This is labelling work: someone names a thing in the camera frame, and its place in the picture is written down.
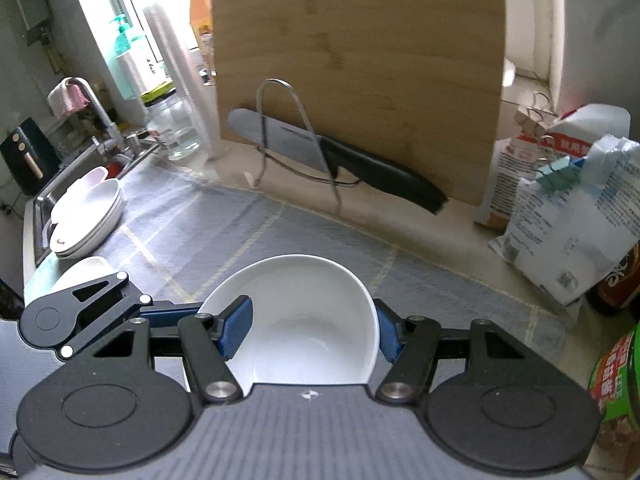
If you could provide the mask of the white floral bowl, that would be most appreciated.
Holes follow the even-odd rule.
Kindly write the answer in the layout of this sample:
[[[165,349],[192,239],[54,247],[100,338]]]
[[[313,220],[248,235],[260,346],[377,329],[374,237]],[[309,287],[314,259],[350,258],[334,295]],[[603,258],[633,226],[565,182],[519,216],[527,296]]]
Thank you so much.
[[[104,278],[104,276],[113,273],[114,268],[105,258],[91,256],[79,260],[66,270],[54,283],[50,292],[59,292],[60,290],[84,284],[97,278]]]
[[[311,255],[267,258],[235,272],[201,310],[219,314],[241,295],[253,323],[229,370],[245,394],[258,384],[364,385],[378,358],[373,299],[340,264]]]

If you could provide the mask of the large white fruit plate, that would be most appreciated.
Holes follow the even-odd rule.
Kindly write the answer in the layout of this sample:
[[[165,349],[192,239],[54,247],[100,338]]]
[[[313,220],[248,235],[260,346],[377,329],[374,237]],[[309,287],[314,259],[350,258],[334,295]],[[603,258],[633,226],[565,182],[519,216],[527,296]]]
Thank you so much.
[[[117,226],[125,201],[122,196],[111,210],[96,224],[76,222],[71,226],[56,226],[53,230],[50,249],[58,258],[81,258],[91,254]]]

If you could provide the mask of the white oval deep plate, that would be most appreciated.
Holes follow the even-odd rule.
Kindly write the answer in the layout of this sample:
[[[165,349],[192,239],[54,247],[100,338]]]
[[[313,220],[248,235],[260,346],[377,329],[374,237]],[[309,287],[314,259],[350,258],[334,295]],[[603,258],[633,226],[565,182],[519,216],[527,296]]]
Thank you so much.
[[[56,202],[51,211],[51,223],[71,226],[76,222],[88,222],[93,226],[111,210],[120,194],[119,180],[106,179],[90,185],[79,179]]]

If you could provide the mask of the steel kitchen faucet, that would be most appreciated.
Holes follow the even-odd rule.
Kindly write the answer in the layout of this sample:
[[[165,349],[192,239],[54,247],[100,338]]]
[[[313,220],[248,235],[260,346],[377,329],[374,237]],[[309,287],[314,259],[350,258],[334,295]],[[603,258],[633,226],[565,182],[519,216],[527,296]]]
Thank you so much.
[[[134,144],[134,141],[125,139],[117,125],[108,116],[88,81],[84,78],[68,77],[64,79],[63,84],[67,89],[76,88],[80,91],[81,95],[89,102],[88,107],[104,127],[107,139],[102,141],[96,138],[92,139],[96,144],[96,149],[102,156],[122,154],[133,162],[143,154],[140,146]]]

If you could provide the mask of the grey checked table mat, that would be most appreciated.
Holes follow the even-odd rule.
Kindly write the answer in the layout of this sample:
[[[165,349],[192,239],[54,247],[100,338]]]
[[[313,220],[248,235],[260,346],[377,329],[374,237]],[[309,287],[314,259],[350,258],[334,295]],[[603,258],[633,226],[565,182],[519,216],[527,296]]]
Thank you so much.
[[[203,301],[252,263],[308,254],[346,266],[402,315],[459,328],[489,318],[550,361],[563,347],[566,329],[549,311],[324,214],[167,162],[144,162],[122,187],[124,213],[96,255],[155,299]]]

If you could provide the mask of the black air fryer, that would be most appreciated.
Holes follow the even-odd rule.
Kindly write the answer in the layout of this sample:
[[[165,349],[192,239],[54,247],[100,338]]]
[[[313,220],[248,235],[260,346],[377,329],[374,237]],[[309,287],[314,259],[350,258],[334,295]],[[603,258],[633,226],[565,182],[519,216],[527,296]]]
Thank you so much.
[[[1,142],[1,155],[27,196],[36,196],[58,173],[61,159],[36,122],[27,117]]]

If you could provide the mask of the stainless steel sink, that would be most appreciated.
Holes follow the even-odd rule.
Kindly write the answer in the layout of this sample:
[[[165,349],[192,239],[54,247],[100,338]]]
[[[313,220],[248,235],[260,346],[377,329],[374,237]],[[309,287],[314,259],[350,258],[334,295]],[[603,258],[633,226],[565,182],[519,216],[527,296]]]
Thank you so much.
[[[135,133],[130,141],[138,141],[121,152],[113,141],[107,141],[105,148],[93,143],[79,150],[75,157],[66,162],[62,169],[25,206],[23,230],[23,256],[25,269],[34,270],[50,254],[50,239],[54,227],[61,219],[61,211],[54,212],[63,196],[72,190],[82,192],[99,183],[99,169],[106,171],[105,179],[120,179],[136,168],[148,156],[160,148],[160,142],[149,134],[140,140]]]

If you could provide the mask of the white paper bag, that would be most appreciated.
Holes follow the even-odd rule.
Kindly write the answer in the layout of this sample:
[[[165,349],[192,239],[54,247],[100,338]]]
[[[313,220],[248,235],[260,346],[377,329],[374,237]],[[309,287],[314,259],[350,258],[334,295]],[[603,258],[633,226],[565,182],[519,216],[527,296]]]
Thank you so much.
[[[489,243],[552,301],[574,304],[639,241],[639,143],[604,136],[563,191],[522,179],[506,232]]]

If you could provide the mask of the green lid sauce jar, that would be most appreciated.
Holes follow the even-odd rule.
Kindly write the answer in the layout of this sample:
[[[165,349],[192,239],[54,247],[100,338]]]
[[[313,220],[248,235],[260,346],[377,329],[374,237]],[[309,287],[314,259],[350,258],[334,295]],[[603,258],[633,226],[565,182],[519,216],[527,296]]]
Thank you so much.
[[[606,469],[622,474],[639,443],[639,324],[601,354],[588,391],[600,412],[597,450],[606,456]]]

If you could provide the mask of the dark soy sauce bottle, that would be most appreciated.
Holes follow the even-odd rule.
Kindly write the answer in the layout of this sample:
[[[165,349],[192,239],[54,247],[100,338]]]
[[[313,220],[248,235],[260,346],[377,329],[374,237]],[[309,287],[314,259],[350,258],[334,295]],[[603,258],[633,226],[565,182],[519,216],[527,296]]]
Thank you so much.
[[[635,244],[614,269],[586,292],[590,307],[605,318],[628,314],[639,319],[639,244]]]

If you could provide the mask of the pink cloth on faucet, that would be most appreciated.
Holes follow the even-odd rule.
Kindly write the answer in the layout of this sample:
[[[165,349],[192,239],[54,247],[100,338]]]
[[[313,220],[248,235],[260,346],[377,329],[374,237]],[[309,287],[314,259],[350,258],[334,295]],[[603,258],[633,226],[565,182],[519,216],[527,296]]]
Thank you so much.
[[[81,88],[70,82],[70,78],[61,80],[50,91],[47,102],[53,115],[58,119],[81,112],[90,104]]]

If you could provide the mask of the clear glass jar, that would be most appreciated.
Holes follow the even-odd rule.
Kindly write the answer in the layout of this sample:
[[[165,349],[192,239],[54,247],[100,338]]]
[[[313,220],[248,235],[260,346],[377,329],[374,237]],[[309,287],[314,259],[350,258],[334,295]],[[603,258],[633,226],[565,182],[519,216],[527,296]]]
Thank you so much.
[[[145,108],[148,129],[157,133],[171,162],[187,158],[200,148],[201,140],[192,122],[190,104],[176,90],[159,96]]]

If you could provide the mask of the green soap bottle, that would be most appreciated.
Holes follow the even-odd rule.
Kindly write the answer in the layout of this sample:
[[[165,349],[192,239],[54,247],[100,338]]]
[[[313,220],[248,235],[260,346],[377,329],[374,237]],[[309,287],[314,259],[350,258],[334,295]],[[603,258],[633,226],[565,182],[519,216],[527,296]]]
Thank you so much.
[[[114,50],[120,68],[134,93],[143,96],[154,89],[154,72],[145,54],[144,38],[128,22],[125,14],[118,14],[112,22],[117,26]]]

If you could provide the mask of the bamboo cutting board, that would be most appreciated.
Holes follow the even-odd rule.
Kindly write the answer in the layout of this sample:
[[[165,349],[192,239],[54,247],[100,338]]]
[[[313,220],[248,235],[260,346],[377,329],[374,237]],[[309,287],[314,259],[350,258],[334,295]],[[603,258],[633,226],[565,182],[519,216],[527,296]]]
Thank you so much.
[[[498,129],[506,0],[213,0],[218,110],[268,115],[484,196]]]

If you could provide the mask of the plastic wrap roll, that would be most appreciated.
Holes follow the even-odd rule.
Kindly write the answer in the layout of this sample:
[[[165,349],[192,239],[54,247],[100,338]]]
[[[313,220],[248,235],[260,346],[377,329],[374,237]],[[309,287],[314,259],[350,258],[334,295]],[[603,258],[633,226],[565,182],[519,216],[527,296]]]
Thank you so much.
[[[165,10],[157,4],[143,10],[157,47],[160,49],[168,73],[179,93],[189,101],[192,122],[211,159],[224,156],[220,135],[216,87],[204,84],[193,65],[190,51],[179,40]]]

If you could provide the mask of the orange oil bottle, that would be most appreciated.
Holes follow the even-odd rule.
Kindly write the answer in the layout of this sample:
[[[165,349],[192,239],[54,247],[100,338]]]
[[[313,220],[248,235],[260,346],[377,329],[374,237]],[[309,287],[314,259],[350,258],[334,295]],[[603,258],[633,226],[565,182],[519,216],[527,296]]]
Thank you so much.
[[[190,25],[207,73],[214,72],[212,0],[190,0]]]

